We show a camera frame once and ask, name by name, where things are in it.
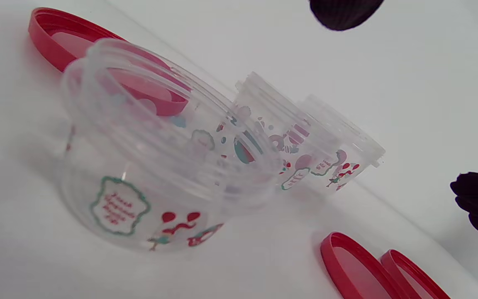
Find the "clear plastic container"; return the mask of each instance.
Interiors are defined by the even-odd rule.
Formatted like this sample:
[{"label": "clear plastic container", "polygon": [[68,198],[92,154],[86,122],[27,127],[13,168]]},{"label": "clear plastic container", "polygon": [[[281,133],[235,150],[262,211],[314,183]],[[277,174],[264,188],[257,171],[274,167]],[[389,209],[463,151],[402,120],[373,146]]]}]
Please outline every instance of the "clear plastic container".
[{"label": "clear plastic container", "polygon": [[[171,61],[104,39],[68,66],[62,87],[74,124],[65,202],[110,242],[151,251],[198,246],[270,197],[281,161],[268,137]],[[157,116],[171,100],[188,103]]]},{"label": "clear plastic container", "polygon": [[311,170],[307,183],[314,189],[324,195],[332,194],[368,166],[379,166],[385,149],[337,110],[314,95],[308,96],[300,107],[342,140],[335,157],[326,155]]},{"label": "clear plastic container", "polygon": [[251,73],[237,88],[233,111],[254,118],[258,130],[269,136],[281,154],[277,185],[283,191],[298,184],[322,159],[334,159],[340,139],[258,74]]}]

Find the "red heart print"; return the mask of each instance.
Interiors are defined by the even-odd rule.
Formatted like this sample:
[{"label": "red heart print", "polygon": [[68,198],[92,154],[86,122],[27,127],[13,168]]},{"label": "red heart print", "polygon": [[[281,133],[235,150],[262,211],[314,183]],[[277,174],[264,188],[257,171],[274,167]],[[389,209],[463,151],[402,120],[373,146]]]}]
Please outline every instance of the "red heart print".
[{"label": "red heart print", "polygon": [[161,215],[161,219],[163,220],[163,223],[170,223],[176,218],[176,214],[173,212],[165,212]]},{"label": "red heart print", "polygon": [[188,214],[188,222],[197,220],[199,217],[200,217],[200,213],[199,213],[199,212],[189,213],[189,214]]}]

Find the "red lid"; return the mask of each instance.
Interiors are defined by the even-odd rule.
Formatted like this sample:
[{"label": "red lid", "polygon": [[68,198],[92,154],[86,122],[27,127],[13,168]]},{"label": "red lid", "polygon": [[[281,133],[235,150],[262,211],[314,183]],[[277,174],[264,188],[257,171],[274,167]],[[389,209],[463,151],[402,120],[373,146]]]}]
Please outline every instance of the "red lid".
[{"label": "red lid", "polygon": [[381,257],[383,267],[411,299],[450,299],[436,282],[406,256],[389,250]]},{"label": "red lid", "polygon": [[98,39],[124,40],[81,17],[46,7],[32,11],[29,35],[38,51],[60,71],[75,59],[84,57]]},{"label": "red lid", "polygon": [[[124,40],[120,36],[81,17],[46,7],[39,7],[32,11],[29,35],[42,56],[60,71],[64,71],[66,66],[75,59],[84,57],[86,50],[101,38]],[[165,70],[171,70],[163,60],[151,53],[139,49],[137,54]],[[179,84],[188,91],[191,90],[178,79],[162,73],[160,75],[166,79]],[[148,100],[152,102],[156,107],[156,114],[159,116],[178,115],[188,103],[186,98],[180,97],[176,93],[161,94],[160,91],[164,88],[160,89],[151,84],[135,86],[135,83],[127,78],[124,78],[120,83],[144,105]]]},{"label": "red lid", "polygon": [[399,287],[378,260],[343,233],[331,233],[320,253],[345,299],[402,299]]}]

